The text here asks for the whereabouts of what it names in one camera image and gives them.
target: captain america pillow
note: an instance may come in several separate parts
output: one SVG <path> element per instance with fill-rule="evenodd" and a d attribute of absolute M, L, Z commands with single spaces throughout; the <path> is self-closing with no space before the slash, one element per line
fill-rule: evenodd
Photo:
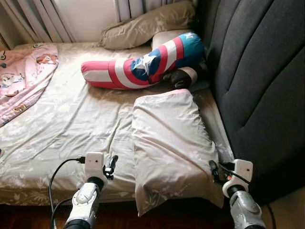
<path fill-rule="evenodd" d="M 160 82 L 164 73 L 197 64 L 204 46 L 193 32 L 184 33 L 138 58 L 89 61 L 81 65 L 84 79 L 91 86 L 112 89 L 139 89 Z"/>

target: wooden floor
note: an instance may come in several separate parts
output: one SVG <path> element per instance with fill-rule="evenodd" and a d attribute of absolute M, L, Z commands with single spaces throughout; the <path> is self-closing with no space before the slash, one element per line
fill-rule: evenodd
<path fill-rule="evenodd" d="M 71 207 L 62 207 L 56 217 L 58 229 Z M 49 207 L 0 206 L 0 229 L 48 229 Z M 134 202 L 101 204 L 95 229 L 233 229 L 228 209 L 220 210 L 200 199 L 168 201 L 142 217 Z"/>

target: pink blanket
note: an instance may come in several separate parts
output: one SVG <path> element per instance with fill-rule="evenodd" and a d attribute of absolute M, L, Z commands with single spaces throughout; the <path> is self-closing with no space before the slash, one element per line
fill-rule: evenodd
<path fill-rule="evenodd" d="M 55 45 L 0 52 L 0 127 L 32 106 L 58 65 Z"/>

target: white curtain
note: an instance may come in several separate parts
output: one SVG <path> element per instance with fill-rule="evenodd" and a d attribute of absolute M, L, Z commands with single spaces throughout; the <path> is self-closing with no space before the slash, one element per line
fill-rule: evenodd
<path fill-rule="evenodd" d="M 73 42 L 62 20 L 60 19 L 52 0 L 0 0 L 0 7 L 8 15 L 26 42 Z M 0 27 L 2 36 L 12 38 L 8 34 L 7 23 Z"/>
<path fill-rule="evenodd" d="M 136 18 L 150 10 L 178 1 L 181 0 L 114 0 L 117 21 L 120 22 L 130 18 Z M 192 2 L 194 5 L 197 5 L 197 0 L 193 0 Z"/>

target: cartoon print blanket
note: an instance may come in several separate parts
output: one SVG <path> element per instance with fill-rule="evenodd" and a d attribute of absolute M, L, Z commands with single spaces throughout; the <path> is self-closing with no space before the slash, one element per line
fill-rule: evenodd
<path fill-rule="evenodd" d="M 203 56 L 204 45 L 200 37 L 189 32 L 138 59 L 84 62 L 81 72 L 91 86 L 139 89 L 158 83 L 170 70 L 197 64 Z"/>
<path fill-rule="evenodd" d="M 32 106 L 48 85 L 57 65 L 55 45 L 0 52 L 0 127 Z"/>

